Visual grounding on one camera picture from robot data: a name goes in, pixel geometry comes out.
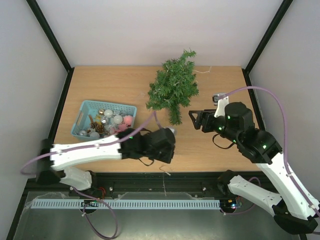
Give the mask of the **small green christmas tree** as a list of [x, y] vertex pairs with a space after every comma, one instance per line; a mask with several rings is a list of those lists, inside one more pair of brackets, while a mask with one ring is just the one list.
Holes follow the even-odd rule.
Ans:
[[181, 107], [190, 106], [191, 98], [199, 95], [194, 73], [194, 50], [184, 50], [178, 58], [171, 58], [156, 71], [154, 82], [149, 84], [146, 108], [152, 111], [166, 109], [171, 125], [182, 124]]

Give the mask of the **pine cone ornament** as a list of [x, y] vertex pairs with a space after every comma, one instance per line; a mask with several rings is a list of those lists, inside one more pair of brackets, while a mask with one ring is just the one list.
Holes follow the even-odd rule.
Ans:
[[99, 134], [103, 134], [105, 132], [105, 127], [102, 124], [97, 124], [95, 126], [95, 131]]

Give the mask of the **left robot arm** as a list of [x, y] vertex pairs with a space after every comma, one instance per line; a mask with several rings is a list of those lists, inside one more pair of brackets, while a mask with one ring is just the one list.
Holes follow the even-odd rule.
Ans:
[[176, 132], [172, 128], [160, 128], [141, 134], [128, 128], [117, 135], [98, 140], [74, 144], [45, 144], [44, 158], [36, 164], [36, 182], [46, 186], [62, 183], [85, 191], [96, 186], [91, 170], [80, 170], [76, 166], [102, 160], [140, 160], [169, 164], [174, 156]]

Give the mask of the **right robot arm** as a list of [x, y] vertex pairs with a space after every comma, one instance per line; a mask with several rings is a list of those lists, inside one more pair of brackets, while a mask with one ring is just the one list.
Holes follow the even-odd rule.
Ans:
[[318, 226], [320, 202], [298, 180], [286, 172], [282, 147], [272, 134], [255, 127], [252, 111], [242, 102], [217, 109], [191, 110], [196, 130], [215, 132], [236, 145], [238, 151], [268, 177], [276, 193], [255, 185], [238, 173], [227, 170], [217, 180], [218, 191], [238, 195], [268, 212], [275, 222], [292, 235], [313, 234]]

